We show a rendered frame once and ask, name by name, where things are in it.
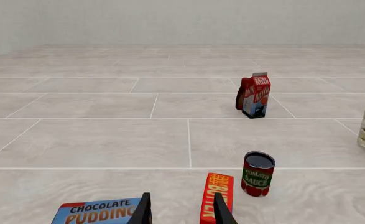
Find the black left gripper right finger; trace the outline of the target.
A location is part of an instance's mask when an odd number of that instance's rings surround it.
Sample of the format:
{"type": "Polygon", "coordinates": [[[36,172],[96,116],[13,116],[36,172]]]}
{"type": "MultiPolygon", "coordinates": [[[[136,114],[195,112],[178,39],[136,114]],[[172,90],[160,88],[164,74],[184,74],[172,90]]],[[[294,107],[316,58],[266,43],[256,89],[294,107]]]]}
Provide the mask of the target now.
{"type": "Polygon", "coordinates": [[[213,206],[216,224],[238,224],[224,202],[221,193],[215,193],[213,206]]]}

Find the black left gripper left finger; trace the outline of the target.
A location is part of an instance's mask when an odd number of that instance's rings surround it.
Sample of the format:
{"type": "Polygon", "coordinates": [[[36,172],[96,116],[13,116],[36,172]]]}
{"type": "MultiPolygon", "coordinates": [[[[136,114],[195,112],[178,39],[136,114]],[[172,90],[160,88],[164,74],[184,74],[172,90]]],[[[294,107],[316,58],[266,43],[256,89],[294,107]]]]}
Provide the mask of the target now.
{"type": "Polygon", "coordinates": [[[127,224],[152,224],[150,193],[145,192],[127,224]]]}

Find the tomato sauce tin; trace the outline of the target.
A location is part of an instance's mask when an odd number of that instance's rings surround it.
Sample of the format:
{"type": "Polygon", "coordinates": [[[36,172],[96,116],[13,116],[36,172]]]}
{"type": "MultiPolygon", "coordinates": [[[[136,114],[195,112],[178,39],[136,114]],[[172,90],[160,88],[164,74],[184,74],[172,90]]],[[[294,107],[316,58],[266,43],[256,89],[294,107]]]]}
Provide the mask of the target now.
{"type": "Polygon", "coordinates": [[[270,155],[252,151],[244,156],[242,190],[252,197],[265,197],[270,188],[275,160],[270,155]]]}

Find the red butter box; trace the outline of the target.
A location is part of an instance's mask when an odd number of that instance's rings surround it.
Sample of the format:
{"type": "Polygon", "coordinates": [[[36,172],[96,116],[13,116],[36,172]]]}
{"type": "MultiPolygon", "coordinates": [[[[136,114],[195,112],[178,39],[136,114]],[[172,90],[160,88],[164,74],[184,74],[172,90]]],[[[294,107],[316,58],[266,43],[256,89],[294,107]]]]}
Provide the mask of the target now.
{"type": "Polygon", "coordinates": [[[208,173],[203,192],[199,224],[216,224],[214,213],[215,193],[220,193],[230,212],[233,211],[234,177],[208,173]]]}

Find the blue chocolate pudding box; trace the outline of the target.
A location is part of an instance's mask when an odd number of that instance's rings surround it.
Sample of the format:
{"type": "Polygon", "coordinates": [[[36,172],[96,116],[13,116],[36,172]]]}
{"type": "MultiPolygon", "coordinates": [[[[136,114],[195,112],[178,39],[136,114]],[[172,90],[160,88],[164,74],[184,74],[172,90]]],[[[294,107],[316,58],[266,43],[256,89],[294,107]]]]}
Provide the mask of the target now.
{"type": "Polygon", "coordinates": [[[51,224],[127,224],[140,198],[64,203],[51,224]]]}

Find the red milk carton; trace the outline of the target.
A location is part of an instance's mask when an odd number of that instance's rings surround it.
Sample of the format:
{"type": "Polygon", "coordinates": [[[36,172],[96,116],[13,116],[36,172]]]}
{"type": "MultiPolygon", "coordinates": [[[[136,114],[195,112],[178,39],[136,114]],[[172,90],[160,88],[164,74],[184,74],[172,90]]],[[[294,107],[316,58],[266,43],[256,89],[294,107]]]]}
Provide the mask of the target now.
{"type": "Polygon", "coordinates": [[[265,117],[270,88],[267,72],[253,73],[251,78],[242,78],[235,108],[250,119],[265,117]]]}

